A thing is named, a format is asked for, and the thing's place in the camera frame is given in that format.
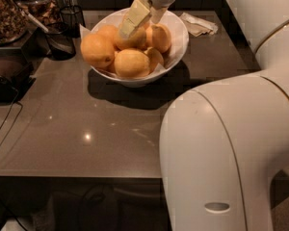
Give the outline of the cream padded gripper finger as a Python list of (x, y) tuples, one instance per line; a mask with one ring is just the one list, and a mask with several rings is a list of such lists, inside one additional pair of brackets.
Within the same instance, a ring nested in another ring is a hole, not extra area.
[(129, 39), (150, 17), (150, 3), (148, 0), (134, 0), (118, 27), (119, 34), (124, 39)]
[(154, 7), (151, 7), (150, 8), (151, 22), (154, 24), (159, 23), (166, 11), (167, 11), (167, 8), (155, 9)]

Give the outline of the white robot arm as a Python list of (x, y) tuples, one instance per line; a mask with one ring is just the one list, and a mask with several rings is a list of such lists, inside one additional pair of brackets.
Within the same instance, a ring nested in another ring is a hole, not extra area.
[(172, 231), (274, 231), (270, 187), (289, 166), (289, 0), (226, 0), (257, 72), (186, 91), (160, 132)]

